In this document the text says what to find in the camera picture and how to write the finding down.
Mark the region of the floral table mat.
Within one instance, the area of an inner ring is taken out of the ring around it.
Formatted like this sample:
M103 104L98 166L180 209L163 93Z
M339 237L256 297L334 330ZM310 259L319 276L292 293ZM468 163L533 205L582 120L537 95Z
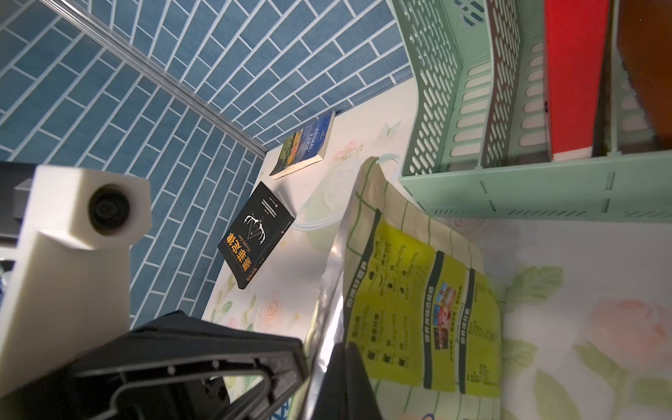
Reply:
M356 169L383 159L395 180L417 107L413 82L336 117L323 162L268 184L301 222L250 286L220 269L204 319L305 339ZM671 227L668 224L449 219L482 250L503 301L504 419L671 416Z

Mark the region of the green oats bag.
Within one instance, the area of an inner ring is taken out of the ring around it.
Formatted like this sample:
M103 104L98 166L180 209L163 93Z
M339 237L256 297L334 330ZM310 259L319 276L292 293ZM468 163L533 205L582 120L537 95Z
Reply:
M360 351L380 419L500 419L502 312L481 250L363 162L321 280L311 376L292 414L312 419L334 347Z

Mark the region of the orange folder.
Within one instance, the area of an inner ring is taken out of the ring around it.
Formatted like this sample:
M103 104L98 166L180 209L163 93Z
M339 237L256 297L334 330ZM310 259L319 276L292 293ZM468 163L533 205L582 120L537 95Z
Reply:
M658 143L671 148L671 3L621 1L617 45Z

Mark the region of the black book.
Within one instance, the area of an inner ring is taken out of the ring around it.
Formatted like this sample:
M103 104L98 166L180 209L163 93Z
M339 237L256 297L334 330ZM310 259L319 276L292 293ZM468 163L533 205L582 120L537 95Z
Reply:
M218 244L240 290L248 287L294 221L294 213L260 182Z

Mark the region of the mint green file rack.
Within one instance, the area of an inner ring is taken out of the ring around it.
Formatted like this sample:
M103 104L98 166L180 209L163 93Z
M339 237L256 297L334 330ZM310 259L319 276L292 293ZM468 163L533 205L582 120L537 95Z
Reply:
M553 161L540 1L395 1L418 86L401 184L430 215L671 220L671 154L609 49L597 143Z

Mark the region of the blue landscape book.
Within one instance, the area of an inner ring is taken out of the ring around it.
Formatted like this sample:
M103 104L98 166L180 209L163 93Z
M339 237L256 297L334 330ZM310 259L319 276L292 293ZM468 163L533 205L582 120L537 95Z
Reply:
M322 161L326 155L334 119L335 112L331 111L286 138L278 162L269 176L278 180Z

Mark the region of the red folder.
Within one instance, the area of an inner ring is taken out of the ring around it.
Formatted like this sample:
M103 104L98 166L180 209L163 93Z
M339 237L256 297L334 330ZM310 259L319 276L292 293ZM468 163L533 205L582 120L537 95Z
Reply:
M544 94L549 156L593 155L611 3L544 2Z

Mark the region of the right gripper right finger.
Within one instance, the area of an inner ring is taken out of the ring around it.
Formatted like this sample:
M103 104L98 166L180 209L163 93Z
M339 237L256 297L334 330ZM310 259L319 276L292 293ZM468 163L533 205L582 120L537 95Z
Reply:
M380 410L359 349L338 343L311 419L380 420Z

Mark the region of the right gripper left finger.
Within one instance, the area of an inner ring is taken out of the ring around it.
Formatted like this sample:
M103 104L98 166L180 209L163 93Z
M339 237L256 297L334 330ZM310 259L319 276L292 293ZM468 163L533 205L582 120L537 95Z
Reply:
M174 311L1 399L3 419L266 419L306 381L300 339Z

